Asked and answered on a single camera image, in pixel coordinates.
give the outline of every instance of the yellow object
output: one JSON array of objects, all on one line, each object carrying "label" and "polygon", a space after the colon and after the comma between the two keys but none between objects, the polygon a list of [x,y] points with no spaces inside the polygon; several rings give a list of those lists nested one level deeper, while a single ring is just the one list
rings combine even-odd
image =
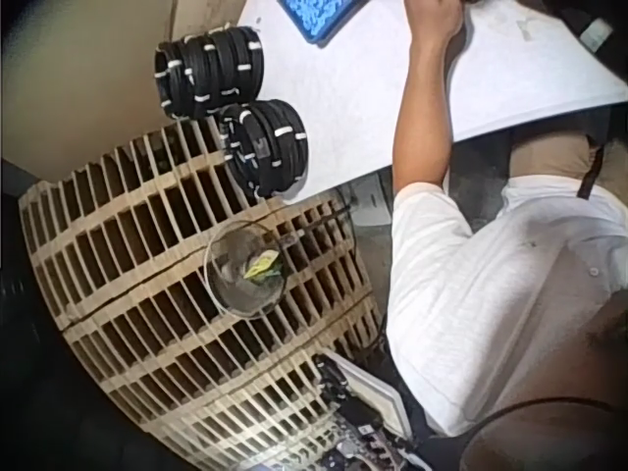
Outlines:
[{"label": "yellow object", "polygon": [[273,267],[277,257],[279,257],[277,250],[264,250],[248,268],[244,274],[244,279],[251,280],[267,272]]}]

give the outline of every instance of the wall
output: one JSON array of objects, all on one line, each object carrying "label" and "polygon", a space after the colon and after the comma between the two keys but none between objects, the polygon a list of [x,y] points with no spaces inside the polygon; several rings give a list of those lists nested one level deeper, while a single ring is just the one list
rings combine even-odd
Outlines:
[{"label": "wall", "polygon": [[236,22],[244,0],[46,0],[3,47],[2,157],[57,181],[164,126],[157,44]]}]

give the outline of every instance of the khaki pants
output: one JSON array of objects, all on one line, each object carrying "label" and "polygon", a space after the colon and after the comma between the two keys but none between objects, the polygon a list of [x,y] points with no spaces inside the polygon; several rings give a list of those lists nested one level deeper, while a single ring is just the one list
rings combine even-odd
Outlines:
[{"label": "khaki pants", "polygon": [[[587,137],[576,131],[556,131],[526,138],[519,135],[510,160],[510,176],[554,175],[582,180],[595,157]],[[602,171],[596,184],[628,206],[628,148],[614,141],[604,149]]]}]

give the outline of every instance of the white table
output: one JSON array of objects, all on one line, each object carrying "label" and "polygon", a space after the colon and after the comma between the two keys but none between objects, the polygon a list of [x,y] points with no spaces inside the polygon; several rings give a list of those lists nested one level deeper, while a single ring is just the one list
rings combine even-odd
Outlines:
[{"label": "white table", "polygon": [[[514,0],[469,11],[470,39],[450,79],[454,140],[628,100],[628,86],[561,21]],[[276,0],[248,0],[240,24],[264,47],[260,99],[292,104],[308,133],[308,175],[288,202],[391,164],[410,41],[401,0],[370,0],[323,49]]]}]

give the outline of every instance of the wooden rack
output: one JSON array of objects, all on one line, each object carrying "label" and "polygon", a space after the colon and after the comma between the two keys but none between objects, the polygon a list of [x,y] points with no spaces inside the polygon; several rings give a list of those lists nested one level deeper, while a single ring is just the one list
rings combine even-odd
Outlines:
[{"label": "wooden rack", "polygon": [[286,295],[254,321],[220,314],[203,250],[224,224],[282,236],[334,213],[334,193],[285,206],[247,198],[216,127],[178,122],[21,199],[43,297],[75,356],[146,432],[201,469],[314,469],[340,431],[315,388],[322,347],[348,358],[381,316],[347,216],[288,250]]}]

